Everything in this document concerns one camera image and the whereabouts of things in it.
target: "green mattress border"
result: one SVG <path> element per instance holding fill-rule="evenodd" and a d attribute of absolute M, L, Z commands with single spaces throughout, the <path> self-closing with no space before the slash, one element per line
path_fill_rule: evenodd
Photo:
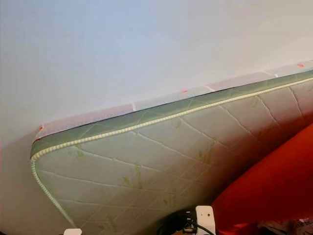
<path fill-rule="evenodd" d="M 45 185 L 41 182 L 37 171 L 36 171 L 36 161 L 42 157 L 43 155 L 55 151 L 57 149 L 61 149 L 61 148 L 65 148 L 65 147 L 69 147 L 69 146 L 73 146 L 76 144 L 82 144 L 85 142 L 89 142 L 89 141 L 94 141 L 94 140 L 98 140 L 98 139 L 102 139 L 108 136 L 113 136 L 113 135 L 117 135 L 117 134 L 121 134 L 121 133 L 125 133 L 128 131 L 132 131 L 144 126 L 148 126 L 148 125 L 152 125 L 158 122 L 162 122 L 165 120 L 170 120 L 173 118 L 178 118 L 180 116 L 189 114 L 189 113 L 193 113 L 202 109 L 206 109 L 206 108 L 210 108 L 213 106 L 217 106 L 217 105 L 221 105 L 224 103 L 228 103 L 228 102 L 232 102 L 235 100 L 240 100 L 240 99 L 244 99 L 244 98 L 248 98 L 248 97 L 252 97 L 252 96 L 256 96 L 259 94 L 263 94 L 263 93 L 268 93 L 271 91 L 275 91 L 278 89 L 282 89 L 285 87 L 290 87 L 293 85 L 297 85 L 297 84 L 301 84 L 301 83 L 305 83 L 308 81 L 312 81 L 313 80 L 313 70 L 311 71 L 307 71 L 307 72 L 303 72 L 303 73 L 299 73 L 299 74 L 294 74 L 294 75 L 289 75 L 289 76 L 285 76 L 285 77 L 280 77 L 280 78 L 275 78 L 272 80 L 268 80 L 268 81 L 264 81 L 264 82 L 258 82 L 258 83 L 253 83 L 253 84 L 249 84 L 249 85 L 244 85 L 241 87 L 237 87 L 237 88 L 231 88 L 231 89 L 227 89 L 227 90 L 223 90 L 223 91 L 219 91 L 219 92 L 215 92 L 215 93 L 210 93 L 210 94 L 205 94 L 205 95 L 200 95 L 194 98 L 189 98 L 186 100 L 182 100 L 182 101 L 176 101 L 170 104 L 165 104 L 165 105 L 161 105 L 161 106 L 157 106 L 154 108 L 150 108 L 148 110 L 157 110 L 157 109 L 171 109 L 173 108 L 173 104 L 179 104 L 179 103 L 186 103 L 188 102 L 188 108 L 176 108 L 174 110 L 171 110 L 171 112 L 166 113 L 166 115 L 161 116 L 159 113 L 153 113 L 152 112 L 152 117 L 149 116 L 149 118 L 147 119 L 140 119 L 141 121 L 135 124 L 133 124 L 132 119 L 130 120 L 130 123 L 121 123 L 121 121 L 125 121 L 128 120 L 127 116 L 131 116 L 134 113 L 131 114 L 127 114 L 127 115 L 123 115 L 121 117 L 114 117 L 114 118 L 110 118 L 104 121 L 100 121 L 100 122 L 110 122 L 113 120 L 113 123 L 117 123 L 120 124 L 119 126 L 114 126 L 114 129 L 110 129 L 108 128 L 108 131 L 104 131 L 100 134 L 93 134 L 91 136 L 87 136 L 87 137 L 83 137 L 86 132 L 88 132 L 90 130 L 90 126 L 94 125 L 94 123 L 85 125 L 85 126 L 81 126 L 81 127 L 76 127 L 67 131 L 63 131 L 60 133 L 56 133 L 47 137 L 43 137 L 41 140 L 36 141 L 33 144 L 33 148 L 32 148 L 32 153 L 31 153 L 31 170 L 32 173 L 37 181 L 37 183 L 39 184 L 39 186 L 42 188 L 42 190 L 44 191 L 44 193 L 48 196 L 48 198 L 52 201 L 52 203 L 58 208 L 58 210 L 60 211 L 60 213 L 68 220 L 68 222 L 74 226 L 75 223 L 73 222 L 73 220 L 69 217 L 69 215 L 65 212 L 65 210 L 61 207 L 61 205 L 58 203 L 58 201 L 52 196 L 52 194 L 48 191 L 48 189 L 45 187 Z M 267 86 L 266 89 L 261 90 L 260 84 L 263 85 L 262 88 L 264 88 L 264 85 Z M 225 94 L 225 92 L 228 92 L 228 94 L 232 94 L 234 93 L 234 96 L 231 98 L 226 98 L 226 99 L 221 99 L 221 97 L 216 96 L 216 95 L 221 95 L 221 94 Z M 192 102 L 198 102 L 197 100 L 199 99 L 204 99 L 205 102 L 199 102 L 199 104 L 195 104 L 192 105 Z M 74 134 L 66 136 L 67 132 L 71 132 L 73 131 Z M 49 142 L 49 144 L 40 144 L 40 141 L 44 140 L 44 139 L 49 139 L 49 140 L 55 140 L 56 137 L 60 136 L 60 135 L 65 135 L 65 140 L 62 143 L 51 143 Z M 39 147 L 40 148 L 34 148 L 35 145 L 37 145 L 39 142 Z"/>

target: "white wall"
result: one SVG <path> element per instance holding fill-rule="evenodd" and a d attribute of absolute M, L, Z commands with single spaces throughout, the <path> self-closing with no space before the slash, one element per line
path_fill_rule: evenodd
<path fill-rule="evenodd" d="M 10 235 L 67 225 L 30 173 L 41 123 L 313 58 L 311 0 L 0 3 L 0 224 Z"/>

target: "red cushion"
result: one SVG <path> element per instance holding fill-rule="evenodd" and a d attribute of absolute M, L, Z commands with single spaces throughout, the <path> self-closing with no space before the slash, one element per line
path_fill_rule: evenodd
<path fill-rule="evenodd" d="M 251 235 L 251 224 L 313 216 L 313 125 L 263 158 L 213 203 L 222 235 Z"/>

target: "black cable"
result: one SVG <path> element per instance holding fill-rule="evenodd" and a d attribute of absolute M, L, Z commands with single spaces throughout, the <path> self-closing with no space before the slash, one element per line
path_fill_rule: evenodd
<path fill-rule="evenodd" d="M 212 233 L 210 230 L 208 230 L 207 228 L 205 228 L 205 227 L 203 227 L 203 226 L 201 226 L 201 225 L 199 225 L 197 223 L 190 222 L 190 221 L 189 221 L 189 223 L 191 223 L 193 226 L 198 227 L 199 229 L 202 229 L 202 230 L 206 231 L 207 233 L 209 233 L 209 235 L 214 235 L 214 233 Z"/>

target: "mattress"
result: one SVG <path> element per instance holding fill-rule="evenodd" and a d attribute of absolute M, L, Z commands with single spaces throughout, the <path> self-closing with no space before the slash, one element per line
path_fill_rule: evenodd
<path fill-rule="evenodd" d="M 75 127 L 33 143 L 32 172 L 85 235 L 151 234 L 312 123 L 312 95 L 307 71 Z"/>

